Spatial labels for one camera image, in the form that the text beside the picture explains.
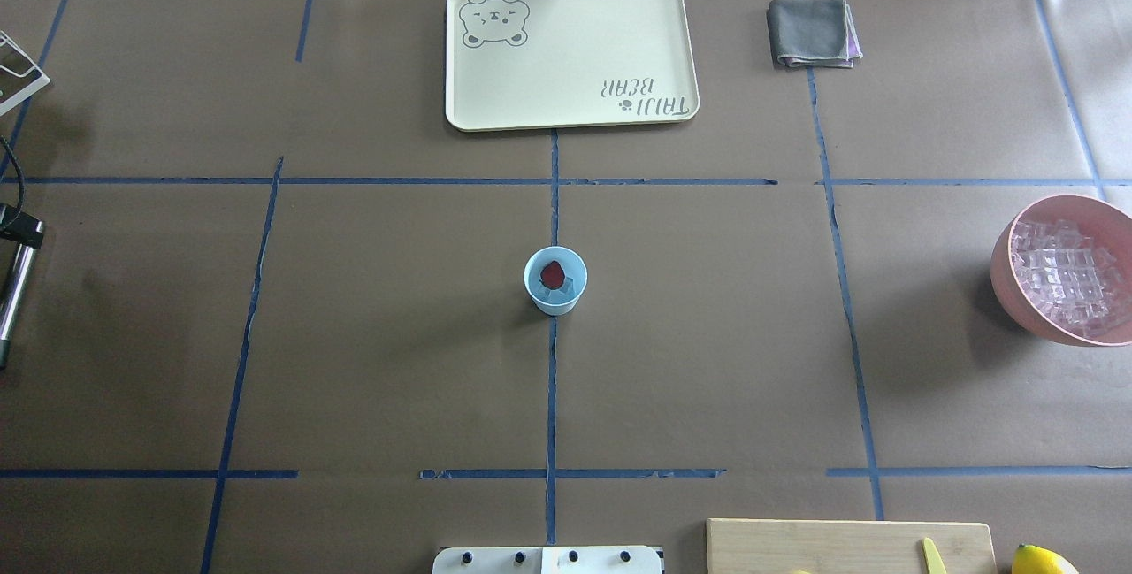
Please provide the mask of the steel muddler black tip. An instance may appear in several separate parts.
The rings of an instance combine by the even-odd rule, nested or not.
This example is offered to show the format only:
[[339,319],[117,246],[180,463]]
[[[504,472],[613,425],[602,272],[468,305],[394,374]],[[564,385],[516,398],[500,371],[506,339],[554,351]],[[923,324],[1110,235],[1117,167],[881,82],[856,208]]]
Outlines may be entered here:
[[1,369],[3,370],[11,355],[12,329],[36,255],[36,248],[31,245],[18,245],[12,252],[11,269],[5,279],[3,305],[1,305]]

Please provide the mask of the red strawberry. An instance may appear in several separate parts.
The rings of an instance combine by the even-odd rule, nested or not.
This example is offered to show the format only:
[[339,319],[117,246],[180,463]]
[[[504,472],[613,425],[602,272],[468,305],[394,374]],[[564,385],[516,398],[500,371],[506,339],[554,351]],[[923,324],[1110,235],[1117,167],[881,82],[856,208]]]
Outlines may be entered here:
[[540,283],[546,289],[561,289],[566,283],[566,272],[558,260],[550,260],[540,271]]

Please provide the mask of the light blue plastic cup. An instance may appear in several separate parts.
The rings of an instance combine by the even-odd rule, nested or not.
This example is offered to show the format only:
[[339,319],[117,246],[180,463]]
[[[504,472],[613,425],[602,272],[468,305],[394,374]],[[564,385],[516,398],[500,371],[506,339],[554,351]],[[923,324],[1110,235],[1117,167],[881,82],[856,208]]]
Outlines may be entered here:
[[533,252],[523,269],[523,284],[534,305],[547,316],[559,317],[578,303],[589,283],[583,258],[561,245]]

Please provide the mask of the clear ice cubes pile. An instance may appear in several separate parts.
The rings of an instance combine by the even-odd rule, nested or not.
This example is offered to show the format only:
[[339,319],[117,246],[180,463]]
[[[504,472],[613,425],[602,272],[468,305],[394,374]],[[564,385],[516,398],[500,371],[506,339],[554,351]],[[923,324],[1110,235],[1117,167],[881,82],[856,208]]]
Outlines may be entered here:
[[1071,220],[1017,223],[1010,262],[1023,294],[1060,328],[1096,339],[1131,318],[1120,259]]

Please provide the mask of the cream bear tray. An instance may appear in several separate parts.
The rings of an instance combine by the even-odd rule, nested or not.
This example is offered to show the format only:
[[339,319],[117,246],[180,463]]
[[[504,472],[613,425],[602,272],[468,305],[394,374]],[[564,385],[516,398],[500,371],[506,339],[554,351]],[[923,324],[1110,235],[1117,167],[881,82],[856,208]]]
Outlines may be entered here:
[[677,123],[698,109],[685,0],[447,0],[456,129]]

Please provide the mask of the bamboo cutting board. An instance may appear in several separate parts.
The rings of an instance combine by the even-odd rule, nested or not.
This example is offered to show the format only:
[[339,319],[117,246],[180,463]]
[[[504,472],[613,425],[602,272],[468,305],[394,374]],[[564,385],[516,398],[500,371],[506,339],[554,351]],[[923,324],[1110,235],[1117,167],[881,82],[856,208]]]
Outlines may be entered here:
[[996,573],[978,523],[707,519],[710,573],[926,573],[929,539],[949,573]]

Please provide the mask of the grey folded cloth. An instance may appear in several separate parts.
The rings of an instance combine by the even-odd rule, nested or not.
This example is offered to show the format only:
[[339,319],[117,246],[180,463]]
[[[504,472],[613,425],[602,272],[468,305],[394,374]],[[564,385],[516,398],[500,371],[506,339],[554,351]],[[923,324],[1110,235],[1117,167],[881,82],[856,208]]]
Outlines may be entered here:
[[846,0],[773,0],[767,7],[769,49],[777,63],[852,69],[864,57]]

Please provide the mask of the yellow plastic knife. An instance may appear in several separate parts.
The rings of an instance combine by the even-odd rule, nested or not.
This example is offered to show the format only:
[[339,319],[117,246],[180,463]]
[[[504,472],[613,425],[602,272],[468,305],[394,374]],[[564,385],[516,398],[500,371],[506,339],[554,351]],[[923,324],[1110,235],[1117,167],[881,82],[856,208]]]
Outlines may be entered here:
[[927,574],[947,574],[945,562],[933,539],[921,538],[921,554]]

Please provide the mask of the pink bowl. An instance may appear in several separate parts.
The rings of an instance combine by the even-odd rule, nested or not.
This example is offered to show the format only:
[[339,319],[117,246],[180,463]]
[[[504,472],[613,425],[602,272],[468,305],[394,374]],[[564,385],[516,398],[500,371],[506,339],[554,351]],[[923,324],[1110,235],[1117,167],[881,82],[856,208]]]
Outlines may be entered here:
[[1131,248],[1131,219],[1110,203],[1086,195],[1045,196],[1024,207],[1002,231],[990,256],[990,284],[1007,316],[1035,336],[1067,346],[1127,346],[1131,340],[1129,323],[1116,325],[1099,336],[1083,337],[1060,327],[1045,317],[1026,295],[1014,274],[1011,245],[1017,228],[1022,222],[1055,222],[1065,219],[1077,222],[1084,234],[1099,240],[1117,259],[1117,268],[1129,284],[1129,248]]

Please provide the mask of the yellow lemon lower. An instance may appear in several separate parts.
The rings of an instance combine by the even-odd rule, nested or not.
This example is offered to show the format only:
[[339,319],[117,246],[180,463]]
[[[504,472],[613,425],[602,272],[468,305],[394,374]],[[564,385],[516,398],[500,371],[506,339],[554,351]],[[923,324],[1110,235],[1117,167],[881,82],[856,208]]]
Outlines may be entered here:
[[1060,552],[1034,543],[1020,543],[1011,565],[1012,574],[1078,574],[1079,569]]

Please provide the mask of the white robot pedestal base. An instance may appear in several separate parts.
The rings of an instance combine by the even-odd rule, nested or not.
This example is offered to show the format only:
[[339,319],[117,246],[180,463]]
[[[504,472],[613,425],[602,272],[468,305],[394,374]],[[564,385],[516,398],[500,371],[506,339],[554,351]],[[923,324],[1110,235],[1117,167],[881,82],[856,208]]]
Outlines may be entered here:
[[432,573],[664,573],[646,545],[453,547],[436,554]]

